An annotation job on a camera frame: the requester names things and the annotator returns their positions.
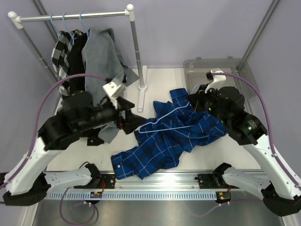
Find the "blue plaid shirt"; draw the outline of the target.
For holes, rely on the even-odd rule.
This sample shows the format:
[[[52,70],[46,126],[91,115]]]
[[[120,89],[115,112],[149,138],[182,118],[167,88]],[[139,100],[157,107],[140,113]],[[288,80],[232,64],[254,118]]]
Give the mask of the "blue plaid shirt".
[[[170,92],[171,101],[154,101],[155,118],[135,131],[138,145],[111,156],[118,180],[140,179],[158,170],[177,167],[183,152],[206,146],[227,134],[225,126],[208,112],[195,112],[184,88]]]

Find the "grey shirt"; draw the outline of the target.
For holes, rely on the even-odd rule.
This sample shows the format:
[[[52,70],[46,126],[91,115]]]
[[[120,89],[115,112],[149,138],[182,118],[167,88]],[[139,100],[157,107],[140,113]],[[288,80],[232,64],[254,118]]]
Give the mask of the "grey shirt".
[[[139,76],[124,62],[122,54],[115,43],[113,29],[90,28],[89,38],[82,49],[82,59],[85,63],[85,73],[116,78],[123,82],[126,76],[125,86],[129,86],[139,79]],[[93,105],[99,106],[105,97],[103,85],[105,80],[85,77],[85,90],[92,95]],[[111,143],[118,134],[119,129],[113,122],[106,124],[98,133],[98,137],[105,143]]]

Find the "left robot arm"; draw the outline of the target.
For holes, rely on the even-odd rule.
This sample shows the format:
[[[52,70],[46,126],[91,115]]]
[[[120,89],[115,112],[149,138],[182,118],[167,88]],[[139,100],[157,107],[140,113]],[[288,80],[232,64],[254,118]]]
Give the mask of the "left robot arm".
[[[43,200],[47,194],[70,187],[96,188],[101,173],[93,163],[79,169],[61,173],[46,172],[46,166],[81,137],[88,137],[92,130],[113,122],[125,134],[134,132],[146,122],[144,117],[133,114],[134,103],[118,97],[117,106],[107,102],[95,107],[91,94],[77,91],[67,97],[62,109],[41,126],[32,152],[25,155],[27,161],[17,171],[1,173],[0,184],[6,189],[3,195],[6,206],[31,206]]]

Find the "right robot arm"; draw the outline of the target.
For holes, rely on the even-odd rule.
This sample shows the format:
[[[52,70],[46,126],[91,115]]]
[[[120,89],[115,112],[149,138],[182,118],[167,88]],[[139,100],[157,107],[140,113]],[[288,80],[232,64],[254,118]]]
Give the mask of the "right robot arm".
[[[213,171],[213,182],[218,187],[226,184],[247,191],[280,217],[301,210],[301,191],[285,173],[286,162],[269,143],[268,131],[261,121],[245,111],[245,98],[235,87],[188,95],[187,100],[197,112],[207,111],[221,122],[229,135],[247,150],[264,170],[268,179],[244,173],[227,163]]]

